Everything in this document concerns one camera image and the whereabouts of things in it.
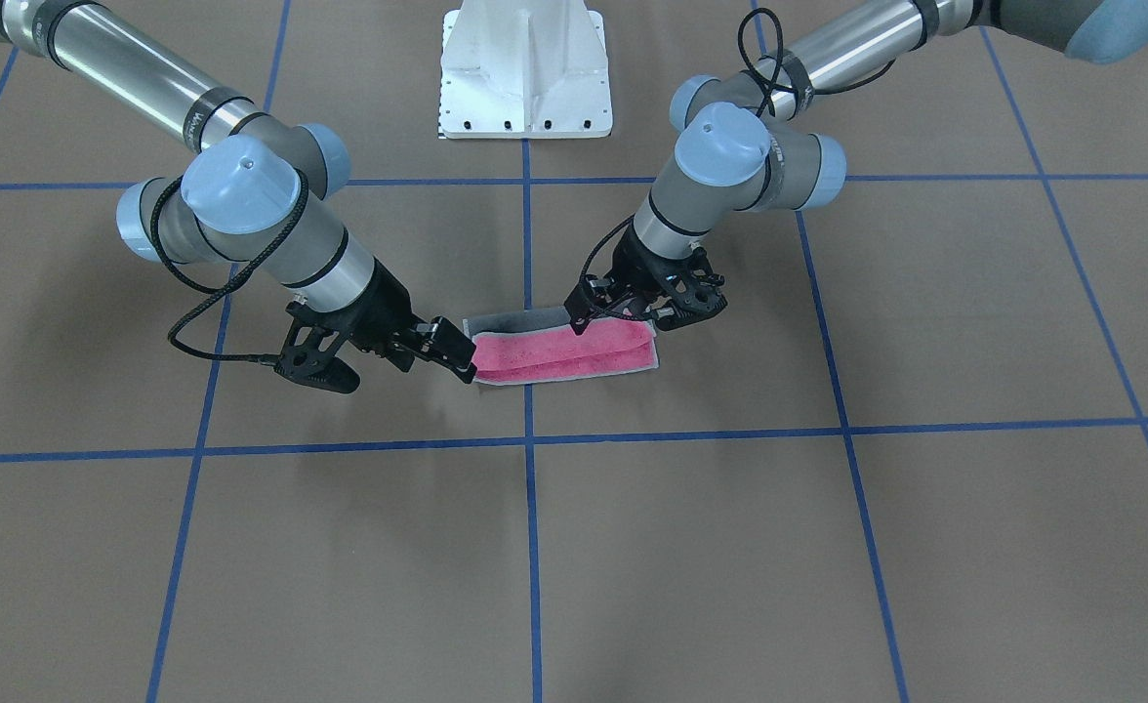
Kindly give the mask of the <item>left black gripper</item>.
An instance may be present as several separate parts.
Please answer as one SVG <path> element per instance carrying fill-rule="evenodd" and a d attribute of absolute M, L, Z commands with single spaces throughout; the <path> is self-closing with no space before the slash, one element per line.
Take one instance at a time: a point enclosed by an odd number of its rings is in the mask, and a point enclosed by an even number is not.
<path fill-rule="evenodd" d="M 582 277 L 565 299 L 571 332 L 582 337 L 594 320 L 608 317 L 611 308 L 643 316 L 650 304 L 665 302 L 665 298 L 659 298 L 660 289 L 651 271 L 656 258 L 664 257 L 649 250 L 633 227 L 628 227 L 611 255 L 608 277 Z"/>

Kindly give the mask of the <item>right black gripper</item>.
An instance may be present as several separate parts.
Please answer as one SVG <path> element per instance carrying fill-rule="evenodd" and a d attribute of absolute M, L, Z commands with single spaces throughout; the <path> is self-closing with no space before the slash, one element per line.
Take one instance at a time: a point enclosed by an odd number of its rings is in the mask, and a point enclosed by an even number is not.
<path fill-rule="evenodd" d="M 408 289 L 381 262 L 374 263 L 359 298 L 336 312 L 336 330 L 352 347 L 389 360 L 400 372 L 408 373 L 414 361 L 422 360 L 461 383 L 474 383 L 478 373 L 472 340 L 447 317 L 424 323 L 412 311 Z"/>

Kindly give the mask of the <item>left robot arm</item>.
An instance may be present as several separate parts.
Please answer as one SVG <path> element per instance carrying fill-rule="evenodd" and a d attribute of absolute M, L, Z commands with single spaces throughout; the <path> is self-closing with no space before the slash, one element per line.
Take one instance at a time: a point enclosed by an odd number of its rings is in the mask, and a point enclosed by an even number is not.
<path fill-rule="evenodd" d="M 864 88 L 934 37 L 975 26 L 1106 65 L 1148 45 L 1148 1 L 868 1 L 793 44 L 776 30 L 774 49 L 742 53 L 731 77 L 690 77 L 670 101 L 670 160 L 606 235 L 608 272 L 580 270 L 566 323 L 575 334 L 598 317 L 668 332 L 724 310 L 724 277 L 703 245 L 713 227 L 730 213 L 832 203 L 846 180 L 841 144 L 796 132 L 790 119 Z"/>

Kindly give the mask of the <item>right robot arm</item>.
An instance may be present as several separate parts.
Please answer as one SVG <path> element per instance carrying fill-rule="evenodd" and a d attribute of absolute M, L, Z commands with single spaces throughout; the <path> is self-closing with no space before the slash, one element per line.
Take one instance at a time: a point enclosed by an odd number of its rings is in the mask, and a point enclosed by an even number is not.
<path fill-rule="evenodd" d="M 472 340 L 444 317 L 414 315 L 404 286 L 329 209 L 328 196 L 351 172 L 333 130 L 284 124 L 96 1 L 0 1 L 0 43 L 83 77 L 193 152 L 183 175 L 127 187 L 117 204 L 123 244 L 203 294 L 168 332 L 178 352 L 266 366 L 341 394 L 359 386 L 339 357 L 342 346 L 401 372 L 422 360 L 461 383 L 474 379 Z M 226 354 L 183 342 L 191 320 L 258 271 L 292 295 L 279 352 Z"/>

